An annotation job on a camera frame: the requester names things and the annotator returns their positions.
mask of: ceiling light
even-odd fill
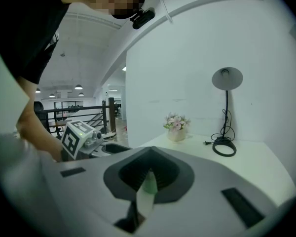
[[[75,87],[75,89],[83,89],[82,86],[80,84],[77,84]]]

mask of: ceiling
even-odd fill
[[[89,89],[84,92],[85,97],[92,97],[92,91],[98,86],[94,85],[94,78],[103,69],[103,53],[127,21],[92,10],[82,3],[71,4],[59,26],[59,42],[42,74],[40,89],[73,89],[80,83]]]

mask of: black rectangular slot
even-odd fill
[[[254,226],[264,218],[236,188],[223,190],[222,194],[247,228]]]
[[[79,167],[79,168],[73,168],[73,169],[61,171],[60,174],[63,177],[68,177],[68,176],[76,175],[82,172],[85,172],[85,169],[82,167]]]

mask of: lamp shade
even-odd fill
[[[213,85],[221,90],[233,90],[240,86],[243,81],[242,73],[232,67],[219,69],[212,78]]]
[[[77,84],[75,87],[75,89],[83,89],[82,86],[80,84]]]

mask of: black cap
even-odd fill
[[[142,8],[144,5],[145,0],[139,0],[139,3],[133,4],[134,8],[132,9],[121,9],[121,10],[115,10],[116,14],[112,15],[114,18],[117,19],[126,19],[134,16],[139,9]]]

